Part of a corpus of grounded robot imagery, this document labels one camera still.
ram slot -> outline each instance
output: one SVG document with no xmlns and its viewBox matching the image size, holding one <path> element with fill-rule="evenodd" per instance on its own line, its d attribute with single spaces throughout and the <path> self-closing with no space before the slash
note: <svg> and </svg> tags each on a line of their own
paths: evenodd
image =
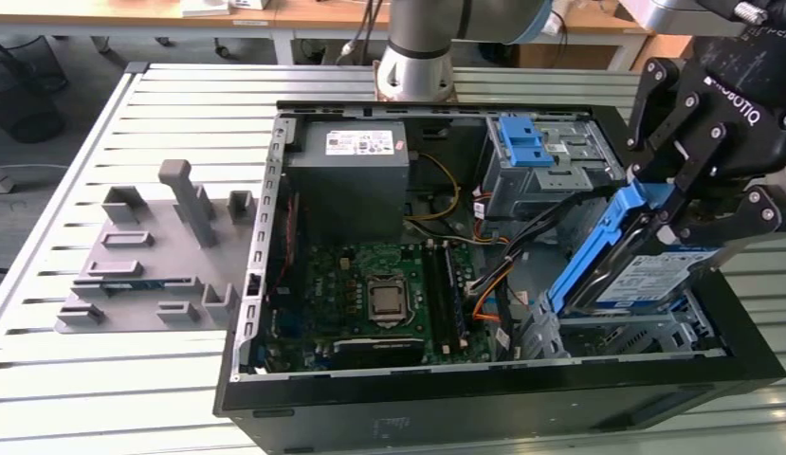
<svg viewBox="0 0 786 455">
<path fill-rule="evenodd" d="M 463 319 L 463 296 L 456 285 L 455 261 L 452 260 L 452 249 L 449 246 L 443 247 L 443 261 L 445 262 L 445 277 L 448 279 L 448 301 L 445 308 L 445 317 L 453 322 L 449 333 L 449 342 L 452 352 L 468 347 L 465 340 L 465 321 Z"/>
<path fill-rule="evenodd" d="M 448 340 L 448 324 L 445 323 L 445 297 L 444 297 L 444 274 L 440 263 L 443 263 L 441 252 L 437 246 L 427 245 L 423 249 L 423 273 L 427 291 L 427 305 L 429 307 L 431 342 L 433 351 L 448 354 L 451 351 Z"/>
</svg>

slotted metal table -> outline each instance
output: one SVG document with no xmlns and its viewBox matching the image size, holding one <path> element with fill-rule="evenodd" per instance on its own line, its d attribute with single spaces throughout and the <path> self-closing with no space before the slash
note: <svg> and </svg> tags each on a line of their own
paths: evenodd
<svg viewBox="0 0 786 455">
<path fill-rule="evenodd" d="M 609 104 L 624 117 L 636 83 L 627 73 L 456 70 L 461 101 Z M 0 287 L 0 454 L 259 453 L 210 414 L 222 332 L 65 336 L 54 315 L 110 185 L 166 199 L 157 168 L 184 158 L 209 198 L 257 193 L 275 101 L 372 98 L 361 68 L 150 64 L 122 76 Z M 753 246 L 724 273 L 786 368 L 786 241 Z M 786 379 L 641 432 L 429 451 L 786 454 Z"/>
</svg>

floor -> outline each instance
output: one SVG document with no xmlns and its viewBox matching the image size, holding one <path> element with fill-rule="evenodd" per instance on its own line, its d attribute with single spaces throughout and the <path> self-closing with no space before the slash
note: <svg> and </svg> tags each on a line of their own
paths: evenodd
<svg viewBox="0 0 786 455">
<path fill-rule="evenodd" d="M 17 37 L 0 36 L 6 44 Z M 225 61 L 213 52 L 212 39 L 176 39 L 172 46 L 162 47 L 150 38 L 110 38 L 110 52 L 105 56 L 94 52 L 86 37 L 61 40 L 48 38 L 49 45 L 69 79 L 69 86 L 53 96 L 65 118 L 62 133 L 44 143 L 18 144 L 0 130 L 0 166 L 18 164 L 68 165 L 80 149 L 85 134 L 102 109 L 102 105 L 118 81 L 126 62 L 157 62 L 172 64 L 273 64 L 275 52 L 268 40 L 221 40 L 236 60 Z M 316 43 L 300 43 L 299 60 Z M 383 43 L 372 43 L 369 55 L 379 57 Z M 453 48 L 456 66 L 488 66 L 472 44 Z M 9 267 L 14 255 L 45 207 L 62 170 L 56 168 L 8 168 L 14 181 L 12 194 L 0 195 L 0 267 Z"/>
</svg>

gray 3d printed holder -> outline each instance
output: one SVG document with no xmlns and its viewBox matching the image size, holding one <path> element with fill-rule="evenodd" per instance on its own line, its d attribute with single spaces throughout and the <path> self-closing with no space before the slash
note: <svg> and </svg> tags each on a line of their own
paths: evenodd
<svg viewBox="0 0 786 455">
<path fill-rule="evenodd" d="M 61 333 L 212 330 L 226 327 L 238 301 L 254 222 L 248 191 L 209 201 L 189 182 L 189 163 L 161 162 L 176 202 L 145 202 L 112 187 L 109 220 L 57 314 Z"/>
</svg>

trash bin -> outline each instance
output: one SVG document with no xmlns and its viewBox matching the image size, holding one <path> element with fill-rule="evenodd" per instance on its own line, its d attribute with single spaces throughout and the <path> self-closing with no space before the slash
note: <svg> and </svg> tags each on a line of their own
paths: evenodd
<svg viewBox="0 0 786 455">
<path fill-rule="evenodd" d="M 0 36 L 0 61 L 21 73 L 22 79 L 22 73 L 32 73 L 46 93 L 54 93 L 68 85 L 61 64 L 42 36 Z"/>
<path fill-rule="evenodd" d="M 17 68 L 0 60 L 0 128 L 26 144 L 54 137 L 62 118 L 37 78 L 24 79 Z"/>
</svg>

